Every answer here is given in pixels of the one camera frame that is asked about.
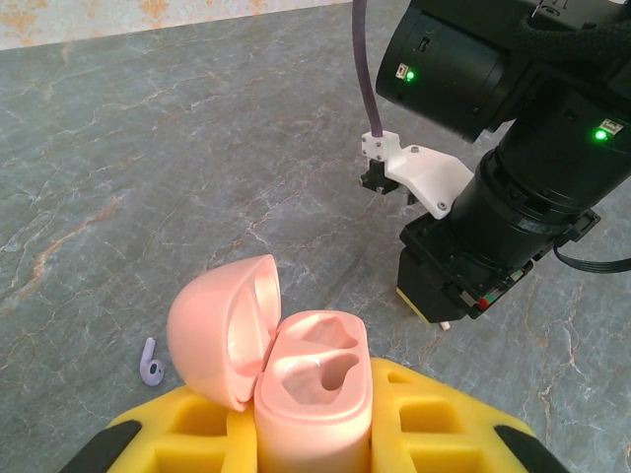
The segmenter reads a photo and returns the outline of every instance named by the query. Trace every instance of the green led light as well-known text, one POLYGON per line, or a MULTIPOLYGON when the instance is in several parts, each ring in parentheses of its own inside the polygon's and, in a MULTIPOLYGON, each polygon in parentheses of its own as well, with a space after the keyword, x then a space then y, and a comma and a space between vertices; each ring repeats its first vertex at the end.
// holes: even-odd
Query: green led light
POLYGON ((609 137, 609 135, 607 135, 607 132, 604 130, 597 130, 594 137, 599 141, 604 141, 609 137))

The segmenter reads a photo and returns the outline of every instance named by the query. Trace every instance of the yellow foam holder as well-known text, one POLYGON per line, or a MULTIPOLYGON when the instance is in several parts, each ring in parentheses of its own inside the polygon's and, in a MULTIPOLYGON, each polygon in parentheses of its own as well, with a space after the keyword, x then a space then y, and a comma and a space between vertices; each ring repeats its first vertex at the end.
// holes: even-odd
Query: yellow foam holder
MULTIPOLYGON (((387 360, 372 359, 372 372, 371 472, 526 473, 494 430, 533 436, 521 421, 387 360)), ((251 406, 232 411, 181 387, 109 426, 129 420, 142 429, 108 473, 257 471, 251 406)))

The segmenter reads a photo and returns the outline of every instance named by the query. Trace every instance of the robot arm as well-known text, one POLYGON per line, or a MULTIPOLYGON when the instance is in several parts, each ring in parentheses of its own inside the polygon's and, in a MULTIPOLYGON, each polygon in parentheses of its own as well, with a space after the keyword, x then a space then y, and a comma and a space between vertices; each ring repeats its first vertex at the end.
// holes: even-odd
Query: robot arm
POLYGON ((373 130, 362 137, 369 161, 362 185, 383 194, 402 189, 429 211, 401 234, 397 282, 428 321, 478 317, 550 250, 577 269, 631 269, 629 260, 577 262, 558 253, 598 222, 591 208, 631 175, 628 5, 411 1, 377 92, 468 142, 515 120, 475 174, 454 157, 401 149, 375 119, 372 89, 362 92, 373 105, 373 130))

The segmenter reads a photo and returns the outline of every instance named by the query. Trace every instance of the black cable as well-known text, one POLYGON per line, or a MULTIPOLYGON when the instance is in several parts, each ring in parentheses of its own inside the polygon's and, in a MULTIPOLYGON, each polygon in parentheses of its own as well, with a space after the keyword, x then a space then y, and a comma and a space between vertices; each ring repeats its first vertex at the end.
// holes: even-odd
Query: black cable
POLYGON ((627 271, 631 271, 631 258, 629 259, 620 259, 618 261, 582 261, 580 259, 570 258, 568 256, 564 256, 559 253, 559 247, 554 246, 554 254, 559 261, 567 264, 571 268, 577 269, 579 271, 583 271, 586 273, 596 273, 596 274, 614 274, 614 273, 624 273, 627 271))

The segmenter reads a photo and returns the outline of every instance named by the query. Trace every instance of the earbud case lid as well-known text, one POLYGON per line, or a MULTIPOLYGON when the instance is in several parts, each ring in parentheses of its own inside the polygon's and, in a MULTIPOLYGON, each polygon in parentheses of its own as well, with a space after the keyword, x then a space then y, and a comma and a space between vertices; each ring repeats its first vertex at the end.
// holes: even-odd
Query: earbud case lid
POLYGON ((201 396, 243 411, 265 369, 280 316, 272 255, 207 272, 177 295, 169 313, 167 340, 175 369, 201 396))

